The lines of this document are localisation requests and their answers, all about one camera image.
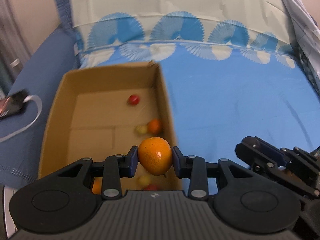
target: white cable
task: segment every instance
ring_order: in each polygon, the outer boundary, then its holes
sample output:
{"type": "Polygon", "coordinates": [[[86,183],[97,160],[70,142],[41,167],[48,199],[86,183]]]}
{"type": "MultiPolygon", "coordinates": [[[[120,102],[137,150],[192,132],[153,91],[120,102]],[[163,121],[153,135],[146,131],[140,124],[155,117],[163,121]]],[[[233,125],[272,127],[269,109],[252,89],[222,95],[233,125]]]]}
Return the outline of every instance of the white cable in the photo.
{"type": "Polygon", "coordinates": [[[28,124],[27,126],[7,135],[7,136],[4,136],[2,138],[0,138],[0,143],[12,138],[13,136],[16,136],[17,134],[27,130],[31,125],[34,124],[34,122],[38,119],[38,117],[40,116],[41,114],[41,111],[42,111],[42,101],[41,101],[41,98],[39,96],[27,96],[24,100],[23,100],[23,103],[26,103],[28,101],[34,101],[37,105],[37,108],[38,108],[38,114],[36,116],[36,118],[30,123],[28,124]]]}

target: red ball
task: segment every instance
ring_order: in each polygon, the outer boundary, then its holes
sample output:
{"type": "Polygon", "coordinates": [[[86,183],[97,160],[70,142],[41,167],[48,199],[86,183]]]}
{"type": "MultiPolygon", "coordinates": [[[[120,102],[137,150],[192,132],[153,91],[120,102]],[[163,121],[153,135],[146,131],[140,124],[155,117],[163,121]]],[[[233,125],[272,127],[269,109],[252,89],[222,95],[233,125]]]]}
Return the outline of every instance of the red ball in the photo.
{"type": "Polygon", "coordinates": [[[143,190],[157,191],[160,189],[156,185],[150,184],[149,186],[145,187],[143,190]]]}
{"type": "Polygon", "coordinates": [[[140,102],[140,97],[137,95],[132,95],[128,98],[128,104],[135,106],[140,102]]]}

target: brown cardboard box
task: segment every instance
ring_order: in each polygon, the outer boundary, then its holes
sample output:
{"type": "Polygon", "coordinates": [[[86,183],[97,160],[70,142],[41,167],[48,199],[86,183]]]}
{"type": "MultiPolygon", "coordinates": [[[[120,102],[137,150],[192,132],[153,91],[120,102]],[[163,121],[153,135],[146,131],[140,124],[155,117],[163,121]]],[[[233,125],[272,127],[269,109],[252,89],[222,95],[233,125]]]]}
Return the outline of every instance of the brown cardboard box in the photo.
{"type": "MultiPolygon", "coordinates": [[[[151,135],[134,129],[151,119],[163,122],[165,138],[176,145],[168,95],[160,66],[153,62],[128,63],[74,70],[65,74],[54,99],[44,135],[39,177],[78,159],[104,161],[114,154],[126,155],[132,145],[151,135]],[[132,94],[136,106],[127,104],[132,94]]],[[[122,178],[122,190],[141,189],[137,179],[148,174],[139,164],[132,179],[122,178]]],[[[163,190],[180,189],[173,168],[164,176],[151,176],[163,190]]]]}

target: beige wall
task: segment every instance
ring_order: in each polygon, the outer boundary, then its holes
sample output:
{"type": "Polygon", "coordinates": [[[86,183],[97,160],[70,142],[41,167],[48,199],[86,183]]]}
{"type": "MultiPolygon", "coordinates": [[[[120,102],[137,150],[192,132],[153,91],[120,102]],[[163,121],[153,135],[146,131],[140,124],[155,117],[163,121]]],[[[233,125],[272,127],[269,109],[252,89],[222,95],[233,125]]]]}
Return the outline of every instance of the beige wall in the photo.
{"type": "MultiPolygon", "coordinates": [[[[58,26],[54,0],[11,0],[22,35],[32,52],[58,26]]],[[[302,0],[308,12],[320,24],[320,0],[302,0]]]]}

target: black packet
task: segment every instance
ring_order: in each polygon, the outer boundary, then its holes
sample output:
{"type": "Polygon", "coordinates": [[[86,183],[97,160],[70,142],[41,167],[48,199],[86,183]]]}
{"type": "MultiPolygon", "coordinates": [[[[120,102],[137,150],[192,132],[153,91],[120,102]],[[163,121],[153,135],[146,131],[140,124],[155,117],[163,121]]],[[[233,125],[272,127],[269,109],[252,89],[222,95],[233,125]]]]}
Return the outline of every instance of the black packet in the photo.
{"type": "Polygon", "coordinates": [[[11,96],[0,99],[0,120],[14,114],[19,114],[23,110],[23,100],[28,96],[26,90],[21,90],[11,96]]]}

